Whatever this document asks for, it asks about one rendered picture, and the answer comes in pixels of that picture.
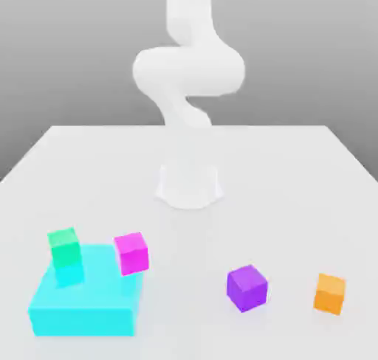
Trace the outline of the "small magenta cube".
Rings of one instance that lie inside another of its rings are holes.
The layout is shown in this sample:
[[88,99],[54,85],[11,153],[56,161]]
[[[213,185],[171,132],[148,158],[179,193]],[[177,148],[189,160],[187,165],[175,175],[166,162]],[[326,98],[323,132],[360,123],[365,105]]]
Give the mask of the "small magenta cube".
[[148,246],[141,232],[114,238],[122,276],[149,269]]

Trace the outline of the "small purple cube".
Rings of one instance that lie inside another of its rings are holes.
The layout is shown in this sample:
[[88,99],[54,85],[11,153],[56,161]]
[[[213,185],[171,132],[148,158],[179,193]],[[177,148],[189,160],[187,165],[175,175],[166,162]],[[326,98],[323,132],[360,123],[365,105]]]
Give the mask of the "small purple cube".
[[240,312],[265,304],[267,292],[267,279],[251,264],[227,274],[227,296]]

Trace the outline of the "small green cube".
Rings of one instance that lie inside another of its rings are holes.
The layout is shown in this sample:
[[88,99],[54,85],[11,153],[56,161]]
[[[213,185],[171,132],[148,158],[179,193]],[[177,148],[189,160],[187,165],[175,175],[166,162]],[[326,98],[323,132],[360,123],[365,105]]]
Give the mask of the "small green cube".
[[71,266],[81,261],[80,243],[73,228],[47,234],[55,268]]

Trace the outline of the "small orange cube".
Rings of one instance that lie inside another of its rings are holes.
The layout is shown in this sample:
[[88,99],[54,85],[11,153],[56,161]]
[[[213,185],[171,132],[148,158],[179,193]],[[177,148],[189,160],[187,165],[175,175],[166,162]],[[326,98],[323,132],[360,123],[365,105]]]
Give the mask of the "small orange cube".
[[346,292],[346,280],[320,273],[314,299],[314,308],[319,311],[340,315]]

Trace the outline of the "large cyan box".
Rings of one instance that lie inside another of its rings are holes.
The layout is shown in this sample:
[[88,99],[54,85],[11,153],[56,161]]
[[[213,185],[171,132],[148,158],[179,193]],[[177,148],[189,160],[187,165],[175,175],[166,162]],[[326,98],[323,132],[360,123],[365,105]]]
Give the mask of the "large cyan box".
[[134,336],[143,274],[122,276],[114,246],[85,244],[81,260],[47,267],[28,314],[36,336]]

